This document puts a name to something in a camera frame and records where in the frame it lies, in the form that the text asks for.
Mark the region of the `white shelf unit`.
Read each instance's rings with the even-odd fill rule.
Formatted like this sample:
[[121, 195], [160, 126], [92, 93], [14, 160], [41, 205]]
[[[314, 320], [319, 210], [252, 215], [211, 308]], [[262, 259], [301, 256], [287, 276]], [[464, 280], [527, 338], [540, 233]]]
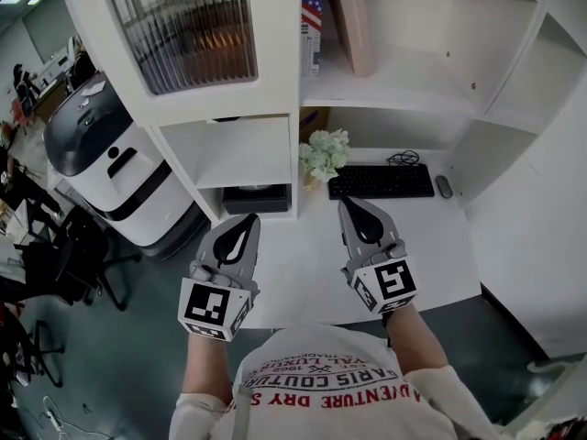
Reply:
[[418, 152], [454, 195], [380, 200], [415, 260], [422, 310], [496, 290], [474, 202], [535, 146], [587, 77], [587, 0], [366, 0], [375, 72], [354, 76], [336, 41], [320, 72], [301, 73], [301, 0], [247, 0], [257, 76], [167, 94], [146, 84], [114, 0], [65, 0], [94, 62], [213, 224], [225, 186], [285, 182], [284, 213], [261, 218], [247, 328], [368, 320], [347, 285], [336, 203], [304, 187], [298, 162], [304, 107], [326, 107], [348, 131], [349, 160], [384, 164]]

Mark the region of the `brown cardboard box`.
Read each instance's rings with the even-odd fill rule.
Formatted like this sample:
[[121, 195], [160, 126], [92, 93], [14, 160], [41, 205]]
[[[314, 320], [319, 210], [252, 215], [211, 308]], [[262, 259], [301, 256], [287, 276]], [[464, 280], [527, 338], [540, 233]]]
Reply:
[[299, 111], [299, 141], [307, 143], [317, 130], [326, 130], [330, 108], [327, 106], [304, 106]]

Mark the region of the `white and black service robot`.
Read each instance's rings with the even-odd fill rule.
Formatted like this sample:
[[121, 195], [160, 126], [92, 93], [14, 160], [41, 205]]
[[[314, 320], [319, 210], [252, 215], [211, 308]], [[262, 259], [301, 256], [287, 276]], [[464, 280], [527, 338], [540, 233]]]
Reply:
[[[101, 81], [101, 93], [82, 96], [85, 87]], [[59, 106], [44, 142], [53, 169], [147, 256], [170, 258], [205, 224], [204, 212], [104, 73], [94, 74]]]

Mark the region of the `person's right forearm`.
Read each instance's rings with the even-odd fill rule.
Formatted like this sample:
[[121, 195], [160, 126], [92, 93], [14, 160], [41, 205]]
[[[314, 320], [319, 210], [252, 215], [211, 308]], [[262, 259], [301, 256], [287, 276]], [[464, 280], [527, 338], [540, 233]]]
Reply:
[[385, 328], [404, 375], [449, 364], [441, 344], [411, 303], [395, 310]]

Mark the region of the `pale green artificial flowers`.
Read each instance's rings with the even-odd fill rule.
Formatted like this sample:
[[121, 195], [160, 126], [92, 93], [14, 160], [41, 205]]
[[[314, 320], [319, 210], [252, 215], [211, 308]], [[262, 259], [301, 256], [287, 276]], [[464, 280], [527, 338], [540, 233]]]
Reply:
[[346, 130], [316, 130], [299, 146], [299, 160], [304, 170], [304, 186], [315, 190], [338, 176], [349, 158], [349, 134]]

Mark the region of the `person's left forearm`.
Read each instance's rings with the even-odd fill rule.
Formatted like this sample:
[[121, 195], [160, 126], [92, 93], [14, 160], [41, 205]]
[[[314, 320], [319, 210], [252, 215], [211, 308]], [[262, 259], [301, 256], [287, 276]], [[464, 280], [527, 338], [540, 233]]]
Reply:
[[232, 399], [226, 343], [202, 335], [188, 335], [181, 394], [205, 394], [226, 406]]

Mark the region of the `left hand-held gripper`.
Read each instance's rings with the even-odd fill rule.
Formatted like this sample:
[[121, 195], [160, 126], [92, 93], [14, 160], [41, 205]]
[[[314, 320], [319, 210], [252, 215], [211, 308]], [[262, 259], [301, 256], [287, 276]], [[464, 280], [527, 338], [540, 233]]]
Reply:
[[177, 319], [187, 332], [234, 339], [260, 293], [253, 279], [259, 242], [256, 214], [233, 216], [204, 235], [182, 280]]

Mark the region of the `pink hardcover book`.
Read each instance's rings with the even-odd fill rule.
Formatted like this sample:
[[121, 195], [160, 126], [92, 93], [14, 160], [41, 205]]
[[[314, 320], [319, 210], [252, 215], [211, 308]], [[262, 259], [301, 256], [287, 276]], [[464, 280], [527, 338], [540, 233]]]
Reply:
[[356, 77], [374, 72], [373, 48], [365, 0], [330, 0], [338, 39]]

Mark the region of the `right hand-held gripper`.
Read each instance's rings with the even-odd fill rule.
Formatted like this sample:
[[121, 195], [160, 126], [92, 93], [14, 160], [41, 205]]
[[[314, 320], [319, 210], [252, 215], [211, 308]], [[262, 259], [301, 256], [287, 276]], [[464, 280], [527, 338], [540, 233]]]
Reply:
[[[388, 238], [395, 239], [392, 218], [366, 200], [343, 197], [338, 219], [351, 257], [341, 271], [369, 312], [387, 314], [409, 304], [419, 292], [415, 261], [403, 240], [381, 247]], [[380, 248], [365, 255], [375, 245]]]

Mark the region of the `pink chair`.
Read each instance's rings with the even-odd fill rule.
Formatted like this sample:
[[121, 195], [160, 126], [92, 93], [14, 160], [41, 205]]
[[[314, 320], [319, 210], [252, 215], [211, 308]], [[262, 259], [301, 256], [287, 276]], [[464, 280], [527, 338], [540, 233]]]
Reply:
[[14, 123], [20, 127], [30, 126], [33, 121], [31, 118], [24, 114], [21, 102], [18, 99], [13, 99], [11, 102], [11, 112], [13, 115]]

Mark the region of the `black tissue box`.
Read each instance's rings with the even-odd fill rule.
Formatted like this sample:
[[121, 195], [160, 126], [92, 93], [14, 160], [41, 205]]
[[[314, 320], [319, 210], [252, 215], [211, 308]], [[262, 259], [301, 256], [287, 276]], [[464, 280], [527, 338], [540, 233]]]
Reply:
[[231, 215], [284, 213], [289, 208], [288, 185], [227, 187], [222, 204]]

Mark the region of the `black office chair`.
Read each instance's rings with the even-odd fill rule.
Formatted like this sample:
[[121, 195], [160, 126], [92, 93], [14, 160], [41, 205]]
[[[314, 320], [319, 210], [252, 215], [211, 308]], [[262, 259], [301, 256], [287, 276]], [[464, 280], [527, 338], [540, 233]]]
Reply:
[[21, 253], [25, 281], [0, 279], [0, 301], [20, 303], [49, 295], [69, 305], [89, 305], [93, 294], [106, 294], [123, 312], [127, 304], [116, 298], [106, 271], [125, 262], [139, 262], [142, 255], [109, 258], [108, 238], [112, 235], [82, 207], [73, 207], [52, 241], [39, 238], [16, 246]]

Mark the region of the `ribbed glass cabinet door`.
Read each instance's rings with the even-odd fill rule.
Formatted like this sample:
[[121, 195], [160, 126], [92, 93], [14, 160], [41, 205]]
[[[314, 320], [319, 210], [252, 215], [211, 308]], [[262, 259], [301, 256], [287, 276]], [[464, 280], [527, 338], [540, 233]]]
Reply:
[[141, 127], [299, 105], [301, 0], [65, 0]]

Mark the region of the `flag print book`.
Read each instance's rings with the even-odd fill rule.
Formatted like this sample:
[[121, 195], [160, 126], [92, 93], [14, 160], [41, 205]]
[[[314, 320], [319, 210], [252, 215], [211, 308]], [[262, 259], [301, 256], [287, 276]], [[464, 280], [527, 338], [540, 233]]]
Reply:
[[324, 0], [301, 0], [301, 75], [318, 76]]

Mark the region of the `black keyboard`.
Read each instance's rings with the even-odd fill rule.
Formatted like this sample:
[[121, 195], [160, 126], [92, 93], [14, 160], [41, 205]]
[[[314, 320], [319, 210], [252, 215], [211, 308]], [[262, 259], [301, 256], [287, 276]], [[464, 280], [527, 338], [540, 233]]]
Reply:
[[434, 187], [424, 164], [415, 166], [350, 165], [327, 183], [330, 200], [431, 198]]

